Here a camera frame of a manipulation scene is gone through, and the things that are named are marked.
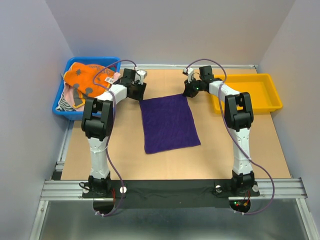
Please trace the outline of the orange towel with grey spots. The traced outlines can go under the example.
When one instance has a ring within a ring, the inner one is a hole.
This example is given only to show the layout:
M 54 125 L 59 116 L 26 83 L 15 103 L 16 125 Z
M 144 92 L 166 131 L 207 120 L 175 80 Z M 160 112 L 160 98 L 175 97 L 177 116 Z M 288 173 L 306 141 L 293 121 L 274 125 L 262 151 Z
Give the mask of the orange towel with grey spots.
M 88 97 L 95 98 L 111 88 L 116 72 L 98 64 L 75 62 L 64 73 L 64 97 L 77 112 L 82 112 Z

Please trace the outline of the purple towel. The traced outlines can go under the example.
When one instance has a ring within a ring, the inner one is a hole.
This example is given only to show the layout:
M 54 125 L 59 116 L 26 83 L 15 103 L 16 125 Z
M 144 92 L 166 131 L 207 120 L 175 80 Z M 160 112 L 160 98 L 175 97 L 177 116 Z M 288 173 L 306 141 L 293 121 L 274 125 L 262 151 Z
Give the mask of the purple towel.
M 139 105 L 146 154 L 201 144 L 188 100 L 182 94 L 142 100 Z

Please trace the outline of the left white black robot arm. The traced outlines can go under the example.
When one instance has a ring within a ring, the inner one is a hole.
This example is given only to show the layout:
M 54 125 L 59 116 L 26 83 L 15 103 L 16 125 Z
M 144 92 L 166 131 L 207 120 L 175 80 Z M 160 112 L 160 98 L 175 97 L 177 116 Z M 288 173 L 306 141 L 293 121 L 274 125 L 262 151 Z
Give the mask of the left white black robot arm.
M 143 100 L 147 75 L 145 70 L 125 68 L 122 74 L 116 72 L 113 77 L 105 78 L 109 86 L 104 87 L 103 94 L 86 100 L 81 129 L 89 143 L 91 170 L 88 182 L 80 184 L 84 193 L 92 192 L 100 197 L 111 193 L 107 149 L 114 126 L 116 106 L 126 98 Z

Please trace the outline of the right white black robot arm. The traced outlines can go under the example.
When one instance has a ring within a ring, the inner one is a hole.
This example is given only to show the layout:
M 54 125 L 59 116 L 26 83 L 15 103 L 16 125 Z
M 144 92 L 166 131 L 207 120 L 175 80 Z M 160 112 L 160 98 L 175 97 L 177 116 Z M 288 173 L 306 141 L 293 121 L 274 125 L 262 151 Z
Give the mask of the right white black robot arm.
M 232 139 L 233 167 L 229 190 L 235 195 L 242 195 L 255 184 L 255 174 L 250 157 L 250 129 L 254 120 L 251 96 L 248 92 L 239 92 L 215 78 L 212 67 L 207 65 L 199 68 L 199 77 L 194 77 L 193 68 L 184 68 L 182 73 L 187 76 L 184 81 L 183 96 L 193 98 L 200 91 L 205 91 L 219 100 L 223 114 L 223 122 Z

